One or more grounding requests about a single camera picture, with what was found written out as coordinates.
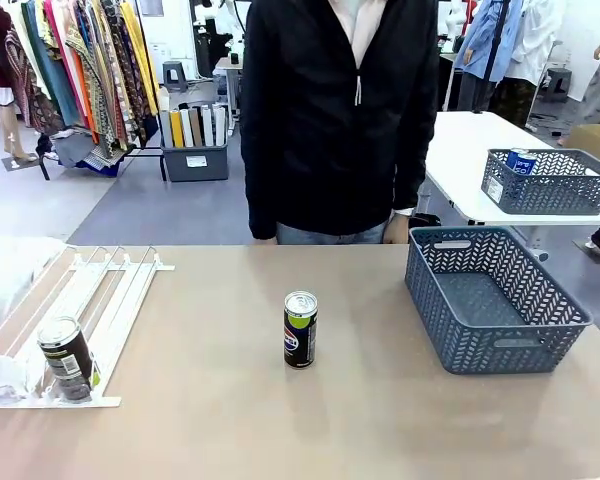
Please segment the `person left hand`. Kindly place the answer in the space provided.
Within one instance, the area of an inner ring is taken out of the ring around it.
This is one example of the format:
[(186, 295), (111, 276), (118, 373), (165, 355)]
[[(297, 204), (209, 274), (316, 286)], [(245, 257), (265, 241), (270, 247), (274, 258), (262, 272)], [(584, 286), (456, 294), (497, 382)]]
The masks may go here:
[(384, 244), (408, 244), (409, 243), (410, 217), (395, 213), (386, 225), (383, 234)]

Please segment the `black pepsi can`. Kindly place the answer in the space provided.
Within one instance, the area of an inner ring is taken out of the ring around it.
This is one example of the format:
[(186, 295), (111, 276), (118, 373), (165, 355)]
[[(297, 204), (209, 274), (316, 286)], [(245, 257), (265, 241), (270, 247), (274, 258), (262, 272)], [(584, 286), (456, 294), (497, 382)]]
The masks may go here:
[(306, 291), (288, 294), (284, 305), (284, 359), (292, 368), (302, 369), (315, 359), (317, 298)]
[(37, 343), (64, 398), (89, 399), (95, 363), (78, 321), (63, 316), (45, 323), (38, 330)]

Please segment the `white can dispenser rack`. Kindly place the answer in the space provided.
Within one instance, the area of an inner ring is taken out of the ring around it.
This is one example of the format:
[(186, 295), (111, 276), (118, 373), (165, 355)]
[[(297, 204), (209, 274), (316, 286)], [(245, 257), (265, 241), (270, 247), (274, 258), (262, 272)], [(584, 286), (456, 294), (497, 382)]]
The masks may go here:
[[(154, 277), (171, 272), (153, 247), (68, 247), (0, 325), (0, 409), (115, 408), (107, 388)], [(67, 401), (37, 343), (59, 317), (81, 326), (95, 363), (91, 397)]]

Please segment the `white side table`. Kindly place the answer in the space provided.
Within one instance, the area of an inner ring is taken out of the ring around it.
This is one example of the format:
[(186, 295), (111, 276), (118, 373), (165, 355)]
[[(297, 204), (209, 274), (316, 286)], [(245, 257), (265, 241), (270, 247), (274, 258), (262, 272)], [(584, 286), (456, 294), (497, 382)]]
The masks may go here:
[(540, 253), (554, 226), (600, 226), (597, 216), (525, 216), (502, 212), (481, 191), (488, 151), (521, 147), (548, 149), (549, 144), (491, 113), (440, 112), (426, 159), (426, 181), (419, 192), (417, 209), (426, 212), (436, 188), (466, 223), (514, 227), (526, 245)]

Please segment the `person in black jacket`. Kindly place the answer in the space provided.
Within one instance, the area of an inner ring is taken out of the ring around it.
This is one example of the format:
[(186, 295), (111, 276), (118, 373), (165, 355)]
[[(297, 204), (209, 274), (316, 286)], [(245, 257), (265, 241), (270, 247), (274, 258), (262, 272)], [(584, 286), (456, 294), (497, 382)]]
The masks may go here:
[(252, 237), (380, 244), (418, 202), (438, 0), (252, 0), (240, 119)]

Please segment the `white fabric bolt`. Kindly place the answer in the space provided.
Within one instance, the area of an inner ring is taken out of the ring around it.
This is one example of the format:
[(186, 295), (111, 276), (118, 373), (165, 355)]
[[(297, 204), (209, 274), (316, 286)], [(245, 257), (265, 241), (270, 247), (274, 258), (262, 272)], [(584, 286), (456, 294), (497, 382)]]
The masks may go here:
[(179, 114), (180, 114), (180, 118), (181, 118), (182, 130), (183, 130), (184, 146), (186, 148), (192, 148), (194, 146), (194, 139), (193, 139), (193, 131), (192, 131), (191, 121), (190, 121), (190, 116), (189, 116), (189, 110), (188, 109), (180, 109)]
[(213, 131), (213, 120), (212, 120), (212, 109), (208, 105), (203, 105), (200, 108), (202, 122), (203, 122), (203, 134), (204, 142), (206, 147), (212, 147), (215, 145), (214, 131)]
[(227, 137), (227, 111), (221, 104), (213, 106), (215, 125), (215, 145), (222, 147), (226, 144)]

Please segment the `black pole stand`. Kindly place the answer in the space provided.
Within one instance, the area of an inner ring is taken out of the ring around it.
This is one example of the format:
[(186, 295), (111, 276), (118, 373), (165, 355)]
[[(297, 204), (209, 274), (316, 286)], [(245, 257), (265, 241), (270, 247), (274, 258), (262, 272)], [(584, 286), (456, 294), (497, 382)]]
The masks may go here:
[(509, 10), (510, 0), (502, 0), (502, 7), (498, 16), (498, 20), (496, 22), (496, 27), (494, 30), (494, 37), (491, 44), (491, 49), (488, 57), (488, 61), (485, 67), (484, 77), (481, 80), (478, 87), (478, 97), (475, 100), (473, 112), (475, 114), (480, 114), (483, 111), (483, 103), (486, 96), (487, 87), (490, 84), (491, 73), (493, 70), (493, 65), (495, 63), (495, 59), (497, 56), (497, 51), (499, 49), (499, 45), (501, 42), (501, 35), (504, 28), (504, 24), (506, 22), (507, 13)]

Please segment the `brown cardboard box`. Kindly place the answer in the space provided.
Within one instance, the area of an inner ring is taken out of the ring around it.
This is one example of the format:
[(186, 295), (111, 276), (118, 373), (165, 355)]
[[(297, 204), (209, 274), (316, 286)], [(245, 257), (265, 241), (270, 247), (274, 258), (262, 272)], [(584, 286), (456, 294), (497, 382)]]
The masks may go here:
[(600, 124), (574, 127), (564, 147), (585, 151), (600, 160)]

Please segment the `small white table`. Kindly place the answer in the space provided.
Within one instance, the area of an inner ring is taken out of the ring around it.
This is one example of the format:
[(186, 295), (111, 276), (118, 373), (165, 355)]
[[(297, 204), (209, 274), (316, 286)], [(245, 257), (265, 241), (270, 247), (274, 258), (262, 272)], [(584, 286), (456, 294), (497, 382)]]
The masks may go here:
[(224, 73), (227, 88), (228, 105), (228, 135), (232, 136), (236, 123), (239, 119), (239, 85), (242, 73), (242, 60), (237, 53), (230, 53), (228, 56), (220, 58), (215, 66), (216, 70)]

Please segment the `black machine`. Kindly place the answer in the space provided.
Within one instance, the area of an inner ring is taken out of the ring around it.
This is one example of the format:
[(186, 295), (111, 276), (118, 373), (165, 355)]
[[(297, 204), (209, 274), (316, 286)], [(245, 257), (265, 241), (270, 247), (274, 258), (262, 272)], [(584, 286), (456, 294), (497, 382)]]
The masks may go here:
[(211, 53), (214, 35), (214, 20), (211, 21), (211, 27), (208, 27), (206, 21), (196, 21), (193, 24), (196, 64), (198, 75), (200, 77), (211, 78), (213, 76), (213, 67), (211, 65)]

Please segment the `yellow hanging garment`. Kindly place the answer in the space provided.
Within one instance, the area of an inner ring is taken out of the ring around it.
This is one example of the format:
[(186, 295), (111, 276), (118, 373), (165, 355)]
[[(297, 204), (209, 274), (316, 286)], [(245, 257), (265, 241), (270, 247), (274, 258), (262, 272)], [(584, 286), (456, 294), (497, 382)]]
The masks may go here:
[(140, 22), (128, 0), (121, 1), (120, 10), (130, 35), (133, 51), (139, 65), (144, 90), (148, 97), (150, 112), (152, 115), (157, 115), (159, 113), (159, 109), (156, 103), (154, 89), (159, 88), (159, 86), (155, 76), (154, 66), (150, 60), (150, 57), (145, 51), (145, 43), (141, 32)]

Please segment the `patterned hanging garment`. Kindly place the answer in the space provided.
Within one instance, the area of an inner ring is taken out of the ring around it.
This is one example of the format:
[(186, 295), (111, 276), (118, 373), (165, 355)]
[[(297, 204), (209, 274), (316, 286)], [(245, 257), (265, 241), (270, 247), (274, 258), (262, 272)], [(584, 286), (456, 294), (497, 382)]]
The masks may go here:
[(143, 147), (155, 133), (121, 0), (69, 0), (63, 45), (81, 58), (96, 131), (107, 155)]

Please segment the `orange hanging garment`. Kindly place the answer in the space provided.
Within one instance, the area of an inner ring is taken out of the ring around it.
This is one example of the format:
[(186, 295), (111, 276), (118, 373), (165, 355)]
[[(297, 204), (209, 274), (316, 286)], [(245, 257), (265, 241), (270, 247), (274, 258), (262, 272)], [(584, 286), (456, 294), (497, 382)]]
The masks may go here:
[(87, 88), (87, 84), (85, 82), (84, 69), (83, 69), (83, 66), (81, 63), (81, 58), (76, 51), (72, 50), (71, 53), (72, 53), (72, 56), (73, 56), (75, 64), (76, 64), (76, 70), (77, 70), (77, 75), (78, 75), (78, 79), (79, 79), (79, 84), (80, 84), (80, 88), (81, 88), (81, 91), (82, 91), (82, 94), (84, 97), (84, 110), (85, 110), (86, 118), (87, 118), (87, 121), (89, 124), (89, 129), (91, 131), (92, 139), (95, 144), (99, 144), (100, 138), (99, 138), (98, 132), (96, 131), (96, 126), (95, 126), (95, 122), (93, 119), (93, 113), (92, 113), (91, 103), (90, 103), (90, 94), (89, 94), (89, 89)]

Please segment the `green hanging garment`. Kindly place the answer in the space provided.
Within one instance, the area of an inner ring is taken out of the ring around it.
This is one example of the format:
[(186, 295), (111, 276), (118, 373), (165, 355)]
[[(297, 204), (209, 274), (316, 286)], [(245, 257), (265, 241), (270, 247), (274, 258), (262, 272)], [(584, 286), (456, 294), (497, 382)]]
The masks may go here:
[(42, 80), (51, 100), (58, 108), (64, 124), (68, 127), (82, 124), (82, 115), (70, 85), (62, 60), (54, 59), (40, 38), (37, 20), (41, 18), (35, 10), (35, 0), (27, 0), (21, 7), (34, 57)]

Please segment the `black clothes rack frame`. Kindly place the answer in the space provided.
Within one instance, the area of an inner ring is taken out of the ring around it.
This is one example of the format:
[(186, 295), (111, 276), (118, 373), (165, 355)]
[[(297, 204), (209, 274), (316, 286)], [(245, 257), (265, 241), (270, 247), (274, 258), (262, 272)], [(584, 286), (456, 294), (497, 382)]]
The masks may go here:
[[(124, 153), (119, 162), (123, 160), (135, 160), (135, 159), (154, 159), (158, 162), (161, 180), (168, 182), (168, 175), (165, 163), (165, 156), (161, 147), (146, 147), (143, 149), (128, 150)], [(44, 156), (38, 156), (38, 168), (45, 181), (50, 181), (50, 176), (44, 163)]]

